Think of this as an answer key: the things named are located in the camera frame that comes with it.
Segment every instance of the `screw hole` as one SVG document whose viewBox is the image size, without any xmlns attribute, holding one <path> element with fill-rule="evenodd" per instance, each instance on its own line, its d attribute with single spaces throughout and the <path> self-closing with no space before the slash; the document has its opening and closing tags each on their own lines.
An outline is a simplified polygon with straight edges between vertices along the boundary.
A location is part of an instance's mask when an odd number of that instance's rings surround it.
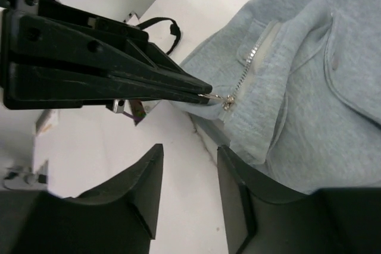
<svg viewBox="0 0 381 254">
<path fill-rule="evenodd" d="M 108 24 L 105 21 L 100 21 L 98 24 L 98 27 L 102 30 L 105 30 L 105 31 L 108 30 Z"/>
<path fill-rule="evenodd" d="M 24 0 L 26 5 L 35 6 L 37 4 L 36 0 Z"/>
<path fill-rule="evenodd" d="M 91 41 L 88 43 L 88 50 L 91 53 L 101 52 L 102 51 L 102 45 L 95 40 Z"/>
<path fill-rule="evenodd" d="M 37 42 L 38 40 L 41 40 L 41 31 L 37 28 L 29 28 L 26 37 L 29 41 Z"/>
</svg>

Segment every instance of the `metal zipper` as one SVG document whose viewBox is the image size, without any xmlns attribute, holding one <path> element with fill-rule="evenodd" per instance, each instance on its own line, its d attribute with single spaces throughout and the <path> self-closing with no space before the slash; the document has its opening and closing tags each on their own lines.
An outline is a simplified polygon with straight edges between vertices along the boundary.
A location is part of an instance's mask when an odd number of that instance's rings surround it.
<svg viewBox="0 0 381 254">
<path fill-rule="evenodd" d="M 201 96 L 203 98 L 207 98 L 207 99 L 211 99 L 211 100 L 222 102 L 223 109 L 225 111 L 228 111 L 236 103 L 236 99 L 237 99 L 237 97 L 239 95 L 239 92 L 241 91 L 243 83 L 245 82 L 245 80 L 246 80 L 246 78 L 247 78 L 247 76 L 249 74 L 249 71 L 250 71 L 251 66 L 253 64 L 253 60 L 254 60 L 254 58 L 256 59 L 256 57 L 257 57 L 257 53 L 258 53 L 258 50 L 259 50 L 260 46 L 262 45 L 262 43 L 264 42 L 266 37 L 270 35 L 270 33 L 272 32 L 272 30 L 276 26 L 276 24 L 279 24 L 279 23 L 276 22 L 276 21 L 270 22 L 268 24 L 268 26 L 266 27 L 266 29 L 263 31 L 263 33 L 260 36 L 260 38 L 255 43 L 254 47 L 251 49 L 251 51 L 250 51 L 250 53 L 249 53 L 249 55 L 248 55 L 248 57 L 246 59 L 245 66 L 243 68 L 243 73 L 242 73 L 241 77 L 239 78 L 238 84 L 236 85 L 236 87 L 235 87 L 234 91 L 232 92 L 232 94 L 227 95 L 227 96 L 219 96 L 219 95 L 215 95 L 215 94 L 199 95 L 199 96 Z M 271 38 L 275 38 L 275 36 L 277 35 L 278 31 L 279 31 L 279 28 L 276 29 L 275 33 L 272 33 L 272 37 Z M 264 60 L 265 55 L 266 54 L 261 55 L 260 61 Z"/>
</svg>

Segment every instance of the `white surface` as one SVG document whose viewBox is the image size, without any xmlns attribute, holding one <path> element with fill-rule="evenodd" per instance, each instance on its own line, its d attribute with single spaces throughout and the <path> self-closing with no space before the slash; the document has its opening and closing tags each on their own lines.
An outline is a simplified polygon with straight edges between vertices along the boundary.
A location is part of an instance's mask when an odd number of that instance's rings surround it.
<svg viewBox="0 0 381 254">
<path fill-rule="evenodd" d="M 11 154 L 18 164 L 31 164 L 33 127 L 39 114 L 36 110 L 10 111 L 0 104 L 0 153 Z"/>
<path fill-rule="evenodd" d="M 173 53 L 180 62 L 246 1 L 156 0 L 142 20 L 176 19 L 184 32 Z M 149 31 L 163 50 L 170 47 L 169 24 Z M 49 158 L 52 192 L 76 196 L 136 162 L 153 144 L 163 143 L 160 213 L 150 254 L 227 253 L 217 169 L 187 115 L 162 102 L 134 127 L 128 118 L 101 106 L 87 107 L 61 111 L 55 129 L 38 141 L 38 156 Z"/>
</svg>

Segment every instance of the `white table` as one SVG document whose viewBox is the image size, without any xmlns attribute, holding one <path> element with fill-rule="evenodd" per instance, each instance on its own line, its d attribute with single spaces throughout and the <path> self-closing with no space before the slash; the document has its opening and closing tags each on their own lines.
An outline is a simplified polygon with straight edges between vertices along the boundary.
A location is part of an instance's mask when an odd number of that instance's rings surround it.
<svg viewBox="0 0 381 254">
<path fill-rule="evenodd" d="M 157 0 L 142 21 L 166 16 L 178 22 L 183 39 L 172 57 L 180 62 L 246 1 Z M 172 41 L 168 25 L 148 30 L 163 50 Z M 169 103 L 160 103 L 137 127 L 101 106 L 61 111 L 59 125 L 36 141 L 36 157 L 49 159 L 51 192 L 77 196 L 132 165 L 155 143 L 164 144 L 164 174 L 150 253 L 226 254 L 216 166 L 189 117 Z"/>
</svg>

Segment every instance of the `black strap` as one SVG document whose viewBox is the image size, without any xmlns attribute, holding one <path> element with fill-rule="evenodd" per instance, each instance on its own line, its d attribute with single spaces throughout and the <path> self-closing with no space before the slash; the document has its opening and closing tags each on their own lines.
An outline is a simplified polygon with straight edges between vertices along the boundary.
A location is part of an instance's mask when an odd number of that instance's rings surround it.
<svg viewBox="0 0 381 254">
<path fill-rule="evenodd" d="M 149 19 L 143 23 L 136 25 L 136 27 L 138 27 L 141 30 L 145 30 L 146 28 L 151 27 L 152 25 L 155 25 L 159 22 L 167 21 L 167 20 L 172 22 L 172 24 L 170 26 L 171 35 L 176 37 L 174 42 L 173 42 L 172 47 L 166 53 L 167 55 L 170 55 L 173 52 L 173 50 L 176 48 L 176 46 L 179 44 L 180 39 L 181 39 L 181 30 L 180 30 L 179 25 L 177 25 L 176 21 L 174 21 L 171 18 L 167 18 L 167 17 L 155 17 L 155 18 Z"/>
</svg>

